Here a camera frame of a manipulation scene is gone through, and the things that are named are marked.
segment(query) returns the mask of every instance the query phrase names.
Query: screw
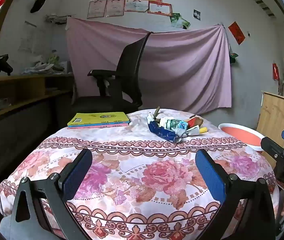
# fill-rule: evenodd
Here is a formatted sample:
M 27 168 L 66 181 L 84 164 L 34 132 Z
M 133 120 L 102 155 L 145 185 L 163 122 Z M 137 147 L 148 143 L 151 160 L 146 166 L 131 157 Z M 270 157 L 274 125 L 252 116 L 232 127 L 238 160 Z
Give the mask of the screw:
M 265 184 L 265 183 L 266 183 L 265 179 L 263 179 L 263 178 L 260 178 L 260 179 L 259 179 L 259 182 L 260 182 L 261 184 Z
M 21 179 L 21 183 L 25 183 L 25 182 L 27 182 L 28 180 L 29 180 L 28 177 L 23 177 L 23 178 Z
M 231 180 L 237 180 L 237 179 L 238 179 L 238 176 L 237 176 L 236 174 L 234 174 L 234 173 L 231 173 L 231 174 L 230 174 L 230 179 L 231 179 Z
M 57 173 L 52 173 L 50 179 L 56 179 L 59 175 Z

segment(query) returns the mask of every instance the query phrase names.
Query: pink flower pattern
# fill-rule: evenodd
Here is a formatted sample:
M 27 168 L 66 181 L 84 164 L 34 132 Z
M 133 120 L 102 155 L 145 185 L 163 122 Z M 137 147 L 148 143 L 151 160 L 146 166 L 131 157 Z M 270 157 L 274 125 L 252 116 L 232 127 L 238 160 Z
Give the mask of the pink flower pattern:
M 86 198 L 102 193 L 102 187 L 107 182 L 107 175 L 111 169 L 101 163 L 93 162 L 85 175 L 75 198 Z
M 38 151 L 32 152 L 13 172 L 13 177 L 18 180 L 25 170 L 27 170 L 29 177 L 32 177 L 38 171 L 38 167 L 46 164 L 48 161 L 48 152 Z
M 193 173 L 183 164 L 165 160 L 147 164 L 143 175 L 142 181 L 147 186 L 173 196 L 186 188 Z
M 253 162 L 251 158 L 239 155 L 234 156 L 230 166 L 236 170 L 238 175 L 246 177 L 254 177 L 259 169 L 258 164 Z

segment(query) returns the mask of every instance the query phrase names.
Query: chair backrest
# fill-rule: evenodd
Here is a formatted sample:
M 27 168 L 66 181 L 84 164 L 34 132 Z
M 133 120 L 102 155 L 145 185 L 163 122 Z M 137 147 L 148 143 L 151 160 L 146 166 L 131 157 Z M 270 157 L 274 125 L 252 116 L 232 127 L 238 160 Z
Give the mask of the chair backrest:
M 125 77 L 118 78 L 121 82 L 122 91 L 130 96 L 133 104 L 137 107 L 142 105 L 142 94 L 138 83 L 140 60 L 150 34 L 148 33 L 143 39 L 127 45 L 123 49 L 116 68 L 116 72 L 125 75 Z

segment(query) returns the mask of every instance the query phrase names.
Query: pink curtain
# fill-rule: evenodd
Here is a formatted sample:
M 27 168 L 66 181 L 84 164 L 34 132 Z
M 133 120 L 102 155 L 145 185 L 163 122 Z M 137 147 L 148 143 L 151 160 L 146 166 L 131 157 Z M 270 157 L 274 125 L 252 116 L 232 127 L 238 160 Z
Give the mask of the pink curtain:
M 99 95 L 88 72 L 115 70 L 124 47 L 146 33 L 69 18 L 67 44 L 78 95 Z M 151 34 L 141 59 L 139 85 L 143 109 L 160 106 L 202 114 L 231 107 L 229 50 L 223 26 Z

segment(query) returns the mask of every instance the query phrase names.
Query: pink book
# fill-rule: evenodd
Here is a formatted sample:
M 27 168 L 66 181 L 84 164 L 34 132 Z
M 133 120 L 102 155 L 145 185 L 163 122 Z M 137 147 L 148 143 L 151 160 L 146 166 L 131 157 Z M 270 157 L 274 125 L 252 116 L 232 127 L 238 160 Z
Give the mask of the pink book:
M 128 126 L 128 123 L 119 124 L 104 124 L 104 125 L 93 125 L 93 126 L 80 126 L 80 127 L 67 127 L 67 129 L 91 129 L 91 128 L 108 128 L 108 127 L 122 127 Z

